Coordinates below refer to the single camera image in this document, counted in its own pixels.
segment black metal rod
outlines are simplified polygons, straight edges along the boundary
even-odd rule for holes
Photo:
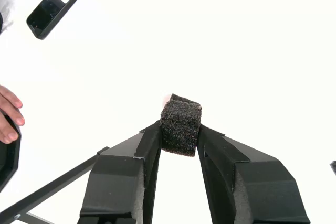
[[[17,220],[27,224],[53,224],[47,220],[44,220],[36,215],[31,214],[30,212],[19,216]]]
[[[68,186],[76,179],[90,171],[93,168],[97,158],[99,157],[99,154],[107,149],[109,148],[105,147],[104,149],[100,150],[97,155],[86,160],[84,163],[68,171],[64,175],[50,182],[48,185],[42,187],[41,189],[37,190],[36,192],[32,193],[31,195],[27,196],[26,198],[20,200],[16,204],[1,212],[0,223],[12,223],[16,220],[16,216],[22,216],[23,214],[28,213],[30,210],[41,204],[43,201],[47,200],[52,195],[62,190],[64,187]]]

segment black plastic part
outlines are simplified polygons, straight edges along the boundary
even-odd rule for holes
[[[336,174],[336,161],[331,163],[331,169],[334,171],[334,173]]]
[[[18,139],[11,144],[4,144],[3,142],[0,142],[0,192],[5,188],[18,169],[21,143],[20,128],[14,124],[8,115],[5,115],[5,117],[9,124],[17,132]]]
[[[99,151],[101,153],[104,150],[108,150],[108,147],[105,147],[103,150]],[[0,223],[9,224],[15,221],[14,217],[17,214],[23,215],[28,213],[30,210],[41,204],[43,201],[47,200],[49,197],[62,190],[67,185],[71,184],[77,178],[81,177],[88,171],[90,171],[98,159],[99,154],[93,156],[92,158],[86,160],[79,166],[68,171],[64,175],[50,182],[48,185],[42,187],[26,198],[20,200],[16,204],[7,208],[3,212],[0,212]]]
[[[4,23],[4,20],[2,18],[2,15],[0,13],[0,33],[1,33],[1,30],[2,30],[2,24]]]
[[[276,158],[201,126],[198,138],[213,224],[309,224],[295,179]]]
[[[78,224],[151,224],[161,138],[156,122],[100,155]]]
[[[17,220],[27,224],[52,224],[50,221],[44,220],[30,212],[22,214]]]
[[[34,36],[40,40],[44,40],[50,32],[56,27],[56,25],[60,22],[60,20],[65,16],[65,14],[70,10],[70,8],[74,5],[77,0],[69,0],[66,5],[59,11],[59,13],[52,19],[52,21],[47,25],[47,27],[42,31],[41,34],[36,34],[34,28],[29,24],[28,20],[30,16],[27,18],[27,25],[31,29]]]

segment black phone case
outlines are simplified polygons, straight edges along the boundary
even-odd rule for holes
[[[40,35],[36,35],[31,26],[28,25],[31,31],[33,32],[34,36],[40,40],[44,40],[48,36],[48,34],[55,28],[58,22],[64,17],[64,15],[70,10],[70,8],[74,5],[76,1],[77,0],[69,0],[69,2],[67,2],[67,4],[62,8],[62,10],[59,11],[56,17],[47,25],[47,27],[42,31]]]

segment black foam sponge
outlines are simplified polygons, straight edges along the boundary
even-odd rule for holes
[[[173,94],[161,113],[162,149],[194,157],[201,116],[199,103]]]

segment finger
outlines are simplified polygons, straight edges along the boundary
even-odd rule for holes
[[[16,95],[14,95],[14,93],[11,92],[9,89],[1,85],[0,85],[0,94],[16,108],[22,107],[22,102],[20,101],[20,99]]]
[[[0,132],[4,136],[4,142],[11,143],[12,141],[17,140],[19,137],[2,113],[0,113]]]
[[[5,140],[5,136],[4,134],[2,134],[2,132],[0,132],[0,142],[3,142],[4,144],[10,144],[11,141]]]
[[[172,94],[168,94],[163,98],[162,107],[165,107],[165,105],[169,102],[170,97],[172,97]]]
[[[13,105],[0,95],[0,110],[3,110],[17,125],[25,124],[25,119]]]

